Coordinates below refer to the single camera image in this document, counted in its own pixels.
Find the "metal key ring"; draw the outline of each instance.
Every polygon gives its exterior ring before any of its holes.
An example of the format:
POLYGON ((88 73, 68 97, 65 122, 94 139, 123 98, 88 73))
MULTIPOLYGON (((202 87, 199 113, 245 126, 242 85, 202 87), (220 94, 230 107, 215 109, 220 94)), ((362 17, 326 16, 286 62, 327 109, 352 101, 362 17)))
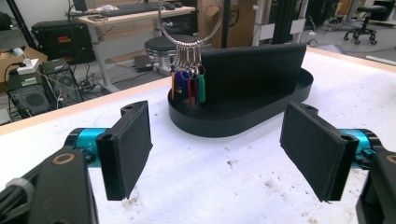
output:
POLYGON ((188 47, 195 47, 195 46, 199 46, 204 44, 207 40, 209 40, 210 38, 213 37, 213 35, 218 31, 218 29, 220 28, 221 25, 221 21, 222 21, 222 6, 221 6, 221 2, 220 0, 216 0, 216 2, 219 5, 219 18, 218 18, 218 23, 215 26, 215 29, 213 29, 212 33, 210 33, 209 36, 207 36, 206 38, 202 39, 202 40, 197 40, 194 43, 184 43, 181 41, 177 41, 175 40, 172 36, 170 36, 166 31, 165 28, 163 28, 163 24, 161 23, 161 21, 163 20, 162 15, 161 15, 161 11, 163 8, 163 1, 164 0, 160 0, 159 6, 158 6, 158 23, 160 24, 161 30, 163 31, 163 34, 170 40, 172 41, 174 44, 176 45, 182 45, 182 46, 188 46, 188 47))

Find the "white table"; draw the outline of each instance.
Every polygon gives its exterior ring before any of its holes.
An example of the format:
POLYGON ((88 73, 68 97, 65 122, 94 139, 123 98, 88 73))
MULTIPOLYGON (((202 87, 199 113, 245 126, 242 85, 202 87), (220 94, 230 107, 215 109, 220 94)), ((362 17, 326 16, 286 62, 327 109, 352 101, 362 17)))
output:
MULTIPOLYGON (((194 7, 179 7, 175 10, 163 10, 162 17, 165 18, 185 15, 193 12, 194 10, 194 7)), ((144 49, 144 44, 146 41, 150 40, 154 36, 161 35, 161 29, 158 23, 158 11, 110 17, 108 18, 108 21, 90 21, 88 20, 88 16, 80 17, 78 20, 86 23, 88 26, 96 61, 99 64, 99 69, 101 71, 103 80, 101 81, 101 85, 110 92, 119 91, 119 89, 113 86, 110 82, 106 69, 106 59, 144 49), (137 35, 127 35, 124 37, 103 41, 99 40, 99 36, 95 29, 95 27, 111 27, 112 25, 121 25, 142 20, 155 21, 154 30, 152 32, 141 33, 137 35)))
MULTIPOLYGON (((365 128, 396 150, 396 67, 309 49, 305 101, 337 128, 365 128)), ((357 223, 366 172, 352 170, 341 202, 320 203, 279 145, 283 114, 226 138, 184 133, 168 115, 170 78, 0 127, 0 189, 62 147, 78 127, 111 127, 148 100, 151 150, 131 200, 108 202, 90 169, 101 223, 357 223)))

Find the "stool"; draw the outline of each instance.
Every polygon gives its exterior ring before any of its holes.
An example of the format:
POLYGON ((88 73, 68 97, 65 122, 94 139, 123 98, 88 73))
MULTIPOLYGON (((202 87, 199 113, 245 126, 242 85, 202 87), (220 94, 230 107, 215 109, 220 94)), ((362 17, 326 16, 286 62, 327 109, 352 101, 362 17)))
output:
MULTIPOLYGON (((196 39, 189 35, 171 35, 175 40, 184 43, 193 43, 196 39)), ((146 53, 150 56, 158 57, 158 65, 155 65, 158 70, 168 72, 168 67, 165 66, 164 58, 168 57, 173 62, 176 54, 176 44, 170 41, 166 36, 157 36, 145 43, 146 53)))
POLYGON ((353 34, 353 39, 355 40, 355 44, 359 45, 359 43, 360 43, 359 36, 360 35, 369 35, 370 36, 369 39, 371 41, 371 44, 375 45, 376 44, 376 40, 375 40, 376 31, 366 29, 367 28, 367 24, 369 23, 369 20, 370 20, 370 14, 372 12, 384 13, 384 12, 387 11, 387 8, 386 7, 382 7, 382 6, 368 6, 368 7, 358 7, 357 11, 359 11, 359 12, 367 12, 367 13, 369 13, 369 15, 364 18, 364 23, 363 23, 363 26, 361 28, 352 29, 352 30, 349 30, 348 32, 346 32, 346 35, 344 36, 344 40, 348 40, 349 39, 348 35, 350 33, 352 33, 353 34))

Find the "computer tower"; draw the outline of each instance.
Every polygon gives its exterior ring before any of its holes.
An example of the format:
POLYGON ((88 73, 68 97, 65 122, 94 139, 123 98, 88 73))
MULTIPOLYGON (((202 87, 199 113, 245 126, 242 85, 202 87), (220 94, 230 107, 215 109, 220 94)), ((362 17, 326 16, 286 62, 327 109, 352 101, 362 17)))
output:
POLYGON ((57 108, 83 102, 76 78, 63 58, 45 62, 43 74, 57 98, 57 108))
POLYGON ((80 21, 40 21, 32 26, 38 50, 49 60, 64 58, 69 64, 89 63, 93 54, 87 24, 80 21))
POLYGON ((86 10, 88 10, 85 0, 73 0, 73 3, 77 11, 85 12, 86 10))
POLYGON ((313 23, 319 27, 329 18, 335 17, 337 4, 338 0, 310 0, 305 13, 305 30, 314 30, 313 23))
POLYGON ((10 75, 7 94, 23 119, 51 111, 55 102, 38 73, 10 75))
MULTIPOLYGON (((197 0, 177 0, 183 7, 197 8, 197 0)), ((172 22, 173 25, 165 27, 169 35, 198 35, 198 11, 195 10, 188 15, 180 15, 163 18, 165 22, 172 22)))

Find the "black computer case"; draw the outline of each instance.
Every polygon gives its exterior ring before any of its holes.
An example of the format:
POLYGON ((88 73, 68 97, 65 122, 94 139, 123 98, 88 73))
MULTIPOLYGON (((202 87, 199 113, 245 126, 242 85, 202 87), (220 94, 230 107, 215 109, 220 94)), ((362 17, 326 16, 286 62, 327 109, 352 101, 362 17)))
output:
POLYGON ((79 21, 41 21, 32 26, 38 49, 49 60, 64 58, 68 63, 89 63, 94 54, 88 27, 79 21))
POLYGON ((54 109, 55 96, 39 73, 10 74, 7 94, 23 119, 54 109))

